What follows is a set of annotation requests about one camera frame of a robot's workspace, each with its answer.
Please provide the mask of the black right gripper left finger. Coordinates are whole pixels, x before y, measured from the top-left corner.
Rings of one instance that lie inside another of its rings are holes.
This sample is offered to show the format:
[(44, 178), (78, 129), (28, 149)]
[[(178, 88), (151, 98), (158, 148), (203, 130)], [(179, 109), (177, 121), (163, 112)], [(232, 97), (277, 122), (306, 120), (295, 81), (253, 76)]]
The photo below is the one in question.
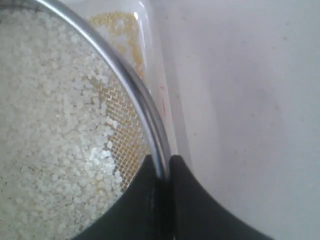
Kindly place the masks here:
[(156, 174), (151, 155), (146, 155), (128, 189), (75, 240), (159, 240), (155, 217)]

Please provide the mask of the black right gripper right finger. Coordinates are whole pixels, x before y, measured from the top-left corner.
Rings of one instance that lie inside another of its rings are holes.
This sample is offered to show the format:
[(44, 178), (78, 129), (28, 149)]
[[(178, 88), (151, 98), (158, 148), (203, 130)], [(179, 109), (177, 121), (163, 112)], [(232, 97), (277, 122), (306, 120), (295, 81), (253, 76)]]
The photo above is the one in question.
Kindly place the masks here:
[(177, 240), (270, 240), (222, 207), (197, 181), (184, 159), (169, 161)]

